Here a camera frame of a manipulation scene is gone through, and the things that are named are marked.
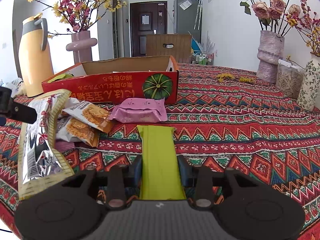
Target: thermos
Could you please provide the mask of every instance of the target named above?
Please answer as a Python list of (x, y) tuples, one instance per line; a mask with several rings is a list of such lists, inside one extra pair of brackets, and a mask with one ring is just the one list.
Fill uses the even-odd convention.
[(27, 96), (42, 94), (41, 82), (53, 76), (47, 20), (42, 13), (23, 21), (19, 62)]

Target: thermos handle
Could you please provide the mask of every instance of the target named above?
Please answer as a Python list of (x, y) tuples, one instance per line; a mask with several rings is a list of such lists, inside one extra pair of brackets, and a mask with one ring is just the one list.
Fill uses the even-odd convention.
[(43, 29), (43, 36), (42, 36), (42, 44), (41, 44), (41, 50), (45, 51), (45, 48), (47, 47), (48, 42), (48, 24), (46, 18), (41, 18), (35, 22), (35, 25), (42, 25)]

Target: refrigerator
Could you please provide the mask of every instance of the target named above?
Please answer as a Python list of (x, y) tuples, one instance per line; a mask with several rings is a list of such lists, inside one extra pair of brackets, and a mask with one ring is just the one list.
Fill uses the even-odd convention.
[(199, 25), (199, 16), (197, 20), (196, 29), (194, 29), (196, 22), (196, 15), (199, 1), (191, 0), (191, 5), (187, 9), (183, 9), (180, 4), (186, 0), (174, 0), (174, 33), (175, 34), (188, 34), (191, 33), (192, 37), (201, 43), (201, 23)]

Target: patterned tablecloth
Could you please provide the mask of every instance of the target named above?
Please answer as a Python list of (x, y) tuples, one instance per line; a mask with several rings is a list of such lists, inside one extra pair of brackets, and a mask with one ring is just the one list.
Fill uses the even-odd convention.
[[(254, 72), (180, 64), (178, 101), (167, 106), (176, 128), (177, 154), (193, 164), (216, 171), (233, 167), (272, 185), (303, 205), (305, 226), (299, 240), (320, 239), (320, 112), (302, 111), (294, 100), (273, 85), (256, 79)], [(236, 78), (220, 83), (219, 73)], [(21, 97), (20, 103), (30, 99)], [(112, 110), (113, 105), (101, 105)], [(13, 214), (18, 204), (17, 139), (21, 123), (8, 120), (0, 127), (0, 218), (17, 234)], [(136, 124), (117, 123), (101, 134), (98, 149), (83, 143), (64, 153), (75, 172), (94, 166), (108, 171), (131, 163), (141, 154)]]

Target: gray ribbed panel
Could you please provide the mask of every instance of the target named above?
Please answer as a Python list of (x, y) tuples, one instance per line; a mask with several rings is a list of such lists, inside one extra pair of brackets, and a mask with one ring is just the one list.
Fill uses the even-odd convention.
[(212, 213), (196, 211), (187, 201), (133, 201), (126, 210), (110, 212), (94, 233), (83, 238), (83, 240), (178, 239), (236, 240), (223, 231)]

